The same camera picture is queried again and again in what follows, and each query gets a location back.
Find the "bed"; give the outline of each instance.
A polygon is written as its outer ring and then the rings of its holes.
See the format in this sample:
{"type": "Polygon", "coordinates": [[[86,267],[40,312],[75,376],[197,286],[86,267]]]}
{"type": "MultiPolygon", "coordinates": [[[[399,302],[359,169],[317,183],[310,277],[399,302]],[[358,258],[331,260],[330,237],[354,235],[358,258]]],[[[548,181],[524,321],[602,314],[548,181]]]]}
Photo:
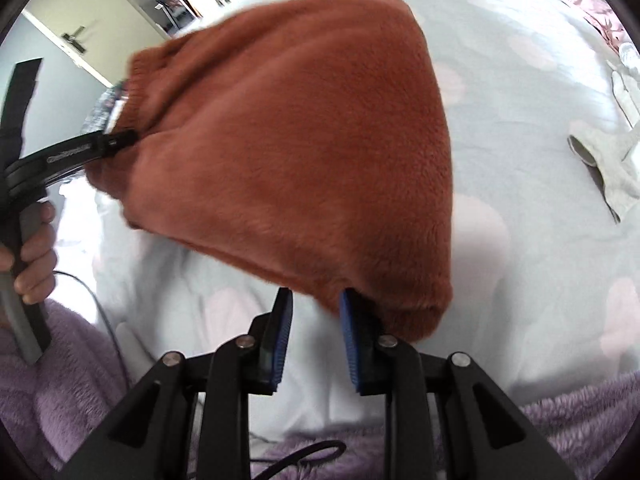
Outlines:
{"type": "MultiPolygon", "coordinates": [[[[468,352],[521,404],[636,370],[640,209],[616,223],[567,143],[576,128],[630,130],[612,94],[620,58],[560,0],[405,1],[442,92],[455,189],[454,301],[417,346],[468,352]]],[[[215,350],[270,309],[276,285],[133,231],[117,202],[73,185],[66,203],[97,215],[101,232],[75,270],[95,279],[140,374],[168,350],[215,350]]],[[[84,247],[90,234],[71,222],[63,214],[61,244],[84,247]]],[[[372,422],[382,402],[354,393],[338,321],[294,295],[284,380],[276,397],[252,398],[252,431],[273,440],[372,422]]]]}

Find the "human hand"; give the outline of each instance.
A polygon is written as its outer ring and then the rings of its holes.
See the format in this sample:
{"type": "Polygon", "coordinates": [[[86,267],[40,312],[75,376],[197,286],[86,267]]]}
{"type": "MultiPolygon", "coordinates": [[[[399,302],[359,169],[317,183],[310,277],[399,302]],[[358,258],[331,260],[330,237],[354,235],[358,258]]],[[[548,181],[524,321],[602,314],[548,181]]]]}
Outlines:
{"type": "MultiPolygon", "coordinates": [[[[56,210],[49,202],[45,202],[40,208],[40,215],[42,225],[20,250],[20,258],[27,264],[27,268],[14,281],[15,291],[26,304],[44,301],[56,286],[53,276],[53,269],[58,263],[58,257],[53,251],[56,232],[50,225],[56,217],[56,210]]],[[[0,246],[0,272],[9,272],[13,266],[14,256],[9,249],[0,246]]],[[[0,327],[7,326],[4,308],[0,307],[0,327]]]]}

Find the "door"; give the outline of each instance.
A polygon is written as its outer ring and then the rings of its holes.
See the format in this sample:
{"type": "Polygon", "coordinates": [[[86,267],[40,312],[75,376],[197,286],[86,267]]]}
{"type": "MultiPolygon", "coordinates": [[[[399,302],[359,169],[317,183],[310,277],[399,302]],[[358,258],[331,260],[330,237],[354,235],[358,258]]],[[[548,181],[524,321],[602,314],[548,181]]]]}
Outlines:
{"type": "Polygon", "coordinates": [[[110,84],[133,53],[168,38],[131,0],[31,0],[26,11],[110,84]]]}

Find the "orange-brown cloth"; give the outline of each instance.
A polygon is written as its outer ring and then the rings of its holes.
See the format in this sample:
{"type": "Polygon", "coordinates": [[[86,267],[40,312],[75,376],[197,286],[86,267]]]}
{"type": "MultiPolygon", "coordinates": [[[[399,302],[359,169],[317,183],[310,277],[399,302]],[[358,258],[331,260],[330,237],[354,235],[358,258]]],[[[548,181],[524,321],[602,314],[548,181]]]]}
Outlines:
{"type": "Polygon", "coordinates": [[[451,299],[449,134],[401,0],[291,0],[137,53],[88,165],[130,224],[314,296],[353,287],[389,332],[429,335],[451,299]]]}

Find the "metal screw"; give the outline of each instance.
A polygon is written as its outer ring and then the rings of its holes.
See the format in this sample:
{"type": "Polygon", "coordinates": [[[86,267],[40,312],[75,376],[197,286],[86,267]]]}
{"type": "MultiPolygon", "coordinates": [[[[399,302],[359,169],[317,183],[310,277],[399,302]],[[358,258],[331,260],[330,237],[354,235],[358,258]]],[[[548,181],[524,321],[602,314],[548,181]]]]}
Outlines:
{"type": "Polygon", "coordinates": [[[460,368],[466,368],[471,364],[471,357],[464,352],[456,352],[451,356],[451,362],[460,368]]]}
{"type": "Polygon", "coordinates": [[[255,345],[255,337],[252,335],[241,335],[236,339],[236,346],[238,348],[252,348],[255,345]]]}
{"type": "Polygon", "coordinates": [[[162,364],[165,366],[175,366],[180,364],[180,361],[182,361],[182,356],[178,352],[167,352],[162,356],[162,364]]]}
{"type": "Polygon", "coordinates": [[[398,346],[398,339],[389,334],[381,335],[378,338],[378,345],[382,348],[395,348],[398,346]]]}

